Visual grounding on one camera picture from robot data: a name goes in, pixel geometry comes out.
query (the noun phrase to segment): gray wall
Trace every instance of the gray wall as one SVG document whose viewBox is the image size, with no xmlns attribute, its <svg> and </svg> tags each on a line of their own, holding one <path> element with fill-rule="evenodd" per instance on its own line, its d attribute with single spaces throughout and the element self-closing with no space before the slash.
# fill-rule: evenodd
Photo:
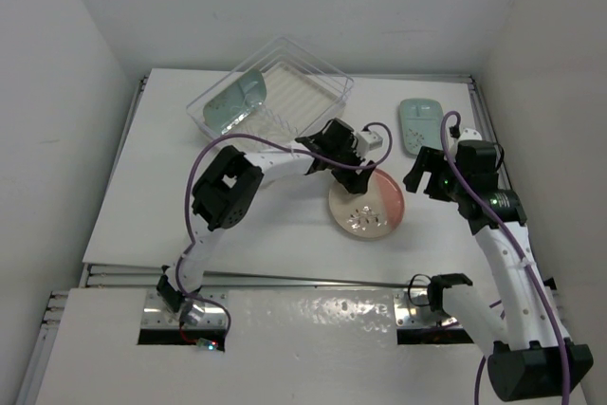
<svg viewBox="0 0 607 405">
<path fill-rule="evenodd" d="M 230 69 L 277 34 L 345 71 L 480 69 L 511 0 L 83 0 L 131 76 Z"/>
<path fill-rule="evenodd" d="M 77 283 L 132 95 L 81 0 L 0 0 L 0 403 Z"/>
<path fill-rule="evenodd" d="M 607 0 L 516 0 L 482 81 L 535 254 L 595 356 L 589 404 L 607 397 L 606 32 Z"/>
</svg>

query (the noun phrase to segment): dish rack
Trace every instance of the dish rack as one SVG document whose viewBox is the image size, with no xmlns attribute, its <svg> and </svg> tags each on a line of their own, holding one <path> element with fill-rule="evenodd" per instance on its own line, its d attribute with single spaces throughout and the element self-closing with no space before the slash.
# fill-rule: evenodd
<svg viewBox="0 0 607 405">
<path fill-rule="evenodd" d="M 209 138 L 247 133 L 280 144 L 320 131 L 341 115 L 354 81 L 286 37 L 272 40 L 187 107 Z M 265 145 L 234 139 L 248 152 Z"/>
</svg>

